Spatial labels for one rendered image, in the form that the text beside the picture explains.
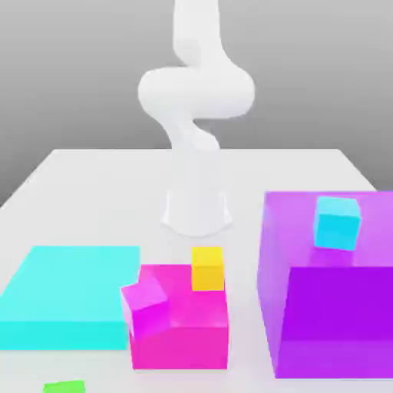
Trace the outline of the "small yellow cube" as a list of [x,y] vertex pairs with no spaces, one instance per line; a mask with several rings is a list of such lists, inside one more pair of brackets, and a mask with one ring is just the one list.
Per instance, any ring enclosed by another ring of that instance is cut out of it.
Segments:
[[225,287],[223,249],[218,246],[192,248],[193,291],[223,291]]

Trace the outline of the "small magenta cube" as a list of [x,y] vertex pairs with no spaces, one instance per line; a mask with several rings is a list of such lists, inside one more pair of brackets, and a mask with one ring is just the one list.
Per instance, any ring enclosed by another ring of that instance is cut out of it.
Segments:
[[121,303],[125,322],[136,340],[170,327],[169,298],[154,276],[121,287]]

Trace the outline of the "small cyan cube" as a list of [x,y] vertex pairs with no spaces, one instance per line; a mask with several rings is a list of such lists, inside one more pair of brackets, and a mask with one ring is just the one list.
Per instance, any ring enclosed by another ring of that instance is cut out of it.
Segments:
[[362,215],[353,198],[318,196],[313,223],[314,246],[354,251]]

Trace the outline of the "small green cube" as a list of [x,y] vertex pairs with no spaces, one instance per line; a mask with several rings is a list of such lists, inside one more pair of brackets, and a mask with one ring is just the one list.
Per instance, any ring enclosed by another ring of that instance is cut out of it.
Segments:
[[83,380],[45,383],[43,393],[86,393]]

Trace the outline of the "large pink box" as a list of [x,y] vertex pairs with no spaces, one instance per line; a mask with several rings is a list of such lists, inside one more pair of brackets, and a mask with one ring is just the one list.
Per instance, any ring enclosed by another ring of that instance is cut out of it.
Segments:
[[133,369],[226,369],[230,336],[226,292],[193,291],[189,265],[143,265],[140,278],[149,276],[168,295],[170,326],[146,338],[130,337]]

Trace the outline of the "large cyan box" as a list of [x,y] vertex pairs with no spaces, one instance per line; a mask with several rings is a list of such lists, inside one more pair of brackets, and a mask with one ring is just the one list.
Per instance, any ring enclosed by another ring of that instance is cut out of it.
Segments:
[[137,246],[34,246],[0,295],[0,350],[125,350]]

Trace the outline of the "large purple box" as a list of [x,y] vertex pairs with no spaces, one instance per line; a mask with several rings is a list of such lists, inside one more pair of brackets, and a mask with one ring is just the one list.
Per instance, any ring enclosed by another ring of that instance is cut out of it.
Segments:
[[268,192],[257,292],[277,378],[393,378],[393,192],[345,192],[354,251],[314,245],[316,192]]

